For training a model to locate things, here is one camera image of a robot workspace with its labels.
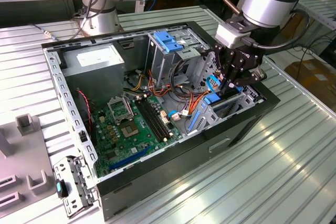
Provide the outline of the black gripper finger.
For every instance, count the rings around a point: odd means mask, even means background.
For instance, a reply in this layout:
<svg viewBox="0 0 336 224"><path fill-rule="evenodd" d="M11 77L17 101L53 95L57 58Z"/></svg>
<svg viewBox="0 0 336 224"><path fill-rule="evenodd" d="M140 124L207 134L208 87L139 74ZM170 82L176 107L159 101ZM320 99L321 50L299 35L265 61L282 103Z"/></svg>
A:
<svg viewBox="0 0 336 224"><path fill-rule="evenodd" d="M222 66L221 61L220 61L221 60L220 59L221 50L222 50L222 46L220 44L215 44L214 54L215 54L215 59L216 59L216 66L217 66L217 69L220 71L221 75L223 76L223 79L219 86L219 93L220 95L224 95L229 82L226 79L226 75L224 74L224 67Z"/></svg>
<svg viewBox="0 0 336 224"><path fill-rule="evenodd" d="M244 87L251 84L259 83L267 78L267 74L261 69L256 67L254 69L239 71L233 80L230 81L237 87Z"/></svg>

